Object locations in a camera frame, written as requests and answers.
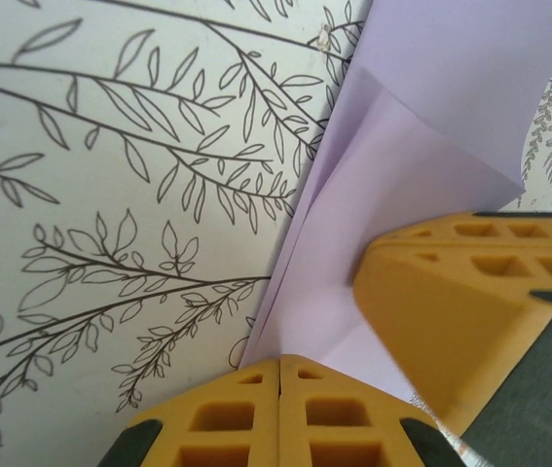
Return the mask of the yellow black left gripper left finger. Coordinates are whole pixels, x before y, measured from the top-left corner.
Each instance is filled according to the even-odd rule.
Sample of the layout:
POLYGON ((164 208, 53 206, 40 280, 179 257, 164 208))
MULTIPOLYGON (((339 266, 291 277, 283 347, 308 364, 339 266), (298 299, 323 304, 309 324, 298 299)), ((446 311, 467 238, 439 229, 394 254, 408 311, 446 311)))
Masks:
POLYGON ((277 466, 279 362, 264 360, 136 416, 100 466, 277 466))

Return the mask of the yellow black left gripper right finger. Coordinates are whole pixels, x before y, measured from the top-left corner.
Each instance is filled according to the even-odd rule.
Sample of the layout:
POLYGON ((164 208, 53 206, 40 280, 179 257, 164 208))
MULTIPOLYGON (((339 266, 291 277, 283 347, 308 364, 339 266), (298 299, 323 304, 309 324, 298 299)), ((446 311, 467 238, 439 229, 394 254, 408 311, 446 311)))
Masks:
POLYGON ((280 358, 282 466, 455 466, 425 411, 299 355, 280 358))

